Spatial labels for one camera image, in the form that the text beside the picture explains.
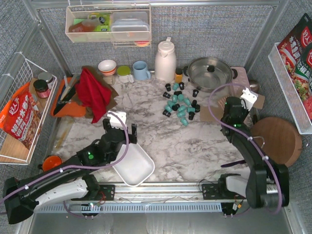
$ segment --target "spice jar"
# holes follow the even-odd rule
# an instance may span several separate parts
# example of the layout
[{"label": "spice jar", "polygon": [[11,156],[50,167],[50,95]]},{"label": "spice jar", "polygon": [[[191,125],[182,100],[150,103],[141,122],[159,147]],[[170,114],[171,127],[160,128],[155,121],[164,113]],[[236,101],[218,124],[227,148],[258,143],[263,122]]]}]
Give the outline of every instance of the spice jar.
[{"label": "spice jar", "polygon": [[182,73],[183,73],[183,70],[181,68],[177,68],[175,70],[175,82],[178,84],[182,82]]},{"label": "spice jar", "polygon": [[39,98],[47,98],[50,95],[48,83],[45,80],[38,79],[34,82],[34,88]]},{"label": "spice jar", "polygon": [[52,86],[53,86],[53,76],[52,76],[51,73],[48,73],[48,72],[41,72],[41,73],[38,75],[38,79],[45,80],[45,81],[48,83],[49,89],[52,89]]}]

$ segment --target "red towel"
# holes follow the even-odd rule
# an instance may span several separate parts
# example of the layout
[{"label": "red towel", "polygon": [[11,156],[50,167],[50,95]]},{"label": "red towel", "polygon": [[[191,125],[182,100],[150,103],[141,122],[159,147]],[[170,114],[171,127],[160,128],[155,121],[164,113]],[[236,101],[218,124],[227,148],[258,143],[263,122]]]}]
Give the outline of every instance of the red towel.
[{"label": "red towel", "polygon": [[97,123],[106,113],[106,106],[111,99],[112,91],[102,86],[86,68],[82,69],[80,82],[75,85],[75,88],[83,106],[92,109],[94,115],[92,123]]}]

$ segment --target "condiment bottle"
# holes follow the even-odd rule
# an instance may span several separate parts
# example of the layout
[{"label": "condiment bottle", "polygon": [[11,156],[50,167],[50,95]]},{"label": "condiment bottle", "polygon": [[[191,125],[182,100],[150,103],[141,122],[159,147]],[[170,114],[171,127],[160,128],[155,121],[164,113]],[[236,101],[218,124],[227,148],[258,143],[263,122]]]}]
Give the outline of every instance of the condiment bottle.
[{"label": "condiment bottle", "polygon": [[48,83],[45,80],[37,79],[34,82],[34,88],[39,98],[47,98],[50,95]]},{"label": "condiment bottle", "polygon": [[69,27],[69,33],[88,33],[93,32],[93,30],[100,24],[105,23],[104,17],[99,17],[96,19],[86,19],[80,23],[72,25]]},{"label": "condiment bottle", "polygon": [[182,82],[182,73],[183,73],[183,70],[181,68],[177,68],[175,70],[175,82],[178,84]]}]

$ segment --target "green lid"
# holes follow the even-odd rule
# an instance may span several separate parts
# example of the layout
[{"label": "green lid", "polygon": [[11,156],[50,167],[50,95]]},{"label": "green lid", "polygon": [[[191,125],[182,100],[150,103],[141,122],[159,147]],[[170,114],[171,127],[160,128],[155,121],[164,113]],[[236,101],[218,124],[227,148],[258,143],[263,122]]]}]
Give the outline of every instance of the green lid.
[{"label": "green lid", "polygon": [[117,74],[120,76],[130,75],[130,67],[128,66],[120,66],[117,68]]}]

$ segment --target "round wooden board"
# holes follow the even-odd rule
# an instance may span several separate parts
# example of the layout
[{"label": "round wooden board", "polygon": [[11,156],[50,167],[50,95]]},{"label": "round wooden board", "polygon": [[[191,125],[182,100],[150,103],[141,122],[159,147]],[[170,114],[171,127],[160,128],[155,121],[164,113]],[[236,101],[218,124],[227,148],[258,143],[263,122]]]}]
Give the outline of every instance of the round wooden board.
[{"label": "round wooden board", "polygon": [[[257,122],[251,129],[253,137],[264,137],[263,151],[278,164],[293,165],[301,153],[302,139],[298,130],[288,121],[277,117],[267,117]],[[262,139],[254,139],[259,146]]]}]

